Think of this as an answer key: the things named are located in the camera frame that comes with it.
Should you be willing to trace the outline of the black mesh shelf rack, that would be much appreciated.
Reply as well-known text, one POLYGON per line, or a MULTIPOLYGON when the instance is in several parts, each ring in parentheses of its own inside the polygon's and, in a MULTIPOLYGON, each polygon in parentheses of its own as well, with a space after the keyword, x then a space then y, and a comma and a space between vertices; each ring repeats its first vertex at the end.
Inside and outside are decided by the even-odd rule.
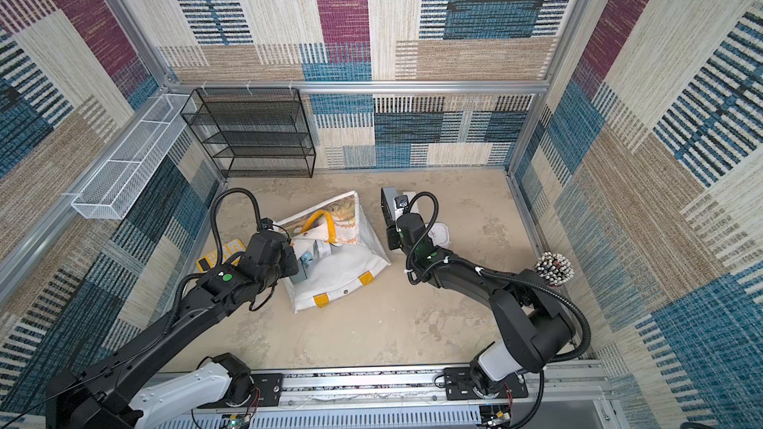
POLYGON ((197 87, 180 115, 226 179, 314 174, 315 143, 295 89, 197 87))

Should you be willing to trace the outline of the white canvas tote bag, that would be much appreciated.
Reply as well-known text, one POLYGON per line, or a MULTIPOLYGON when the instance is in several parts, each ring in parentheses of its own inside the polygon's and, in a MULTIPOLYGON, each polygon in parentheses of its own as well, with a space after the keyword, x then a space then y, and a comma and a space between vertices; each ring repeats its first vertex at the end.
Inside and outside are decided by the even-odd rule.
POLYGON ((306 251, 312 251, 318 259, 306 281, 293 284, 289 278, 286 283, 296 313, 324 308, 370 285, 391 265, 355 191, 335 196, 278 224, 288 232, 297 259, 306 251))

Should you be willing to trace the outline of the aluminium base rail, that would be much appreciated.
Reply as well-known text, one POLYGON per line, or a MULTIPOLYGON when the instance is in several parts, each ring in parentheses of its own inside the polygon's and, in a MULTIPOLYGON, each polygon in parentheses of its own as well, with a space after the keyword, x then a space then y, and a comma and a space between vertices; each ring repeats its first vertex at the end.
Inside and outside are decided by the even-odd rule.
POLYGON ((482 397, 468 365, 262 369, 237 377, 207 361, 159 373, 131 408, 139 428, 626 428, 599 361, 509 375, 482 397))

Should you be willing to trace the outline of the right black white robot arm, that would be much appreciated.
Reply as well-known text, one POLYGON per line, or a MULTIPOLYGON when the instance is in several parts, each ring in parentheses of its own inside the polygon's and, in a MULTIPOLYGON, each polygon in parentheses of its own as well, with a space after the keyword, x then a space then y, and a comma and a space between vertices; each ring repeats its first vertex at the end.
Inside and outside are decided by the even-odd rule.
POLYGON ((491 310, 501 339, 470 363, 469 379, 478 397, 497 396, 507 377, 538 375, 549 363, 571 361, 588 351, 590 323, 538 272, 496 271, 433 243, 429 232, 437 221, 439 202, 431 192, 409 198, 385 187, 381 210, 389 248, 405 254, 409 284, 455 291, 491 310))

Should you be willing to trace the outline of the white square alarm clock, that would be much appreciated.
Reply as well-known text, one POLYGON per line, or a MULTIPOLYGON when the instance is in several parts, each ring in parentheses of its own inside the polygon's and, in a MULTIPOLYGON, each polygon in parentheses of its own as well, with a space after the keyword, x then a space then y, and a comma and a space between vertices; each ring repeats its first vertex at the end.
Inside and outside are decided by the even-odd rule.
POLYGON ((445 248, 450 247, 450 232, 446 224, 437 222, 429 232, 429 235, 434 245, 445 248))

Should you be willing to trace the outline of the cup of pencils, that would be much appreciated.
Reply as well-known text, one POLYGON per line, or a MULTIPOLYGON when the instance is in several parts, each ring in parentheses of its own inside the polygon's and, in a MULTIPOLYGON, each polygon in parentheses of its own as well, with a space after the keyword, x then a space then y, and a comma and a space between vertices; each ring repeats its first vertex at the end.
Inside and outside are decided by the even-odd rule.
POLYGON ((552 287, 560 287, 570 282, 574 276, 570 261, 561 253, 550 251, 544 252, 538 258, 534 265, 534 272, 552 287))

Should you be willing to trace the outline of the light blue twin-bell clock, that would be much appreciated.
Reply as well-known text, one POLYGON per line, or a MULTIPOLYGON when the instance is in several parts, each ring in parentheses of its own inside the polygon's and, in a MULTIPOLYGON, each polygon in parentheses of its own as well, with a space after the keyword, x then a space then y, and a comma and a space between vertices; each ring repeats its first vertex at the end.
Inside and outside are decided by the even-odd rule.
POLYGON ((299 284, 306 281, 314 264, 318 261, 315 254, 312 251, 303 252, 297 260, 298 271, 295 275, 290 277, 293 284, 299 284))

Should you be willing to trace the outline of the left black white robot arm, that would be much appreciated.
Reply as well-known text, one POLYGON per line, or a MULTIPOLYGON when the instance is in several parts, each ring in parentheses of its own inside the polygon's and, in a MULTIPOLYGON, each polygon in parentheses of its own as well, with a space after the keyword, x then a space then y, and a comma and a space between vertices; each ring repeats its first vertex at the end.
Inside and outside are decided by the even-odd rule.
POLYGON ((246 249, 229 258, 219 256, 212 269, 183 277, 168 313, 111 356, 77 373, 55 375, 44 398, 29 404, 24 415, 42 411, 48 428, 147 425, 150 410, 139 393, 155 373, 242 305, 258 311, 258 295, 272 295, 279 280, 297 273, 290 237, 274 230, 273 222, 262 217, 256 196, 244 188, 228 189, 211 204, 216 250, 223 249, 217 224, 219 208, 224 198, 235 194, 248 198, 256 218, 256 232, 246 249))

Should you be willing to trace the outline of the grey white device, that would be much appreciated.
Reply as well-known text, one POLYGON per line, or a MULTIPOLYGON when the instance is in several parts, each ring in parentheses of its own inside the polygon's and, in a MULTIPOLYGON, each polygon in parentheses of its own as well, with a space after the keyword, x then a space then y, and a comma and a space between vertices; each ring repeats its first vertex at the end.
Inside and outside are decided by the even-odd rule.
POLYGON ((398 196, 399 192, 395 187, 381 188, 381 210, 387 228, 395 226, 397 222, 397 201, 395 199, 398 196))

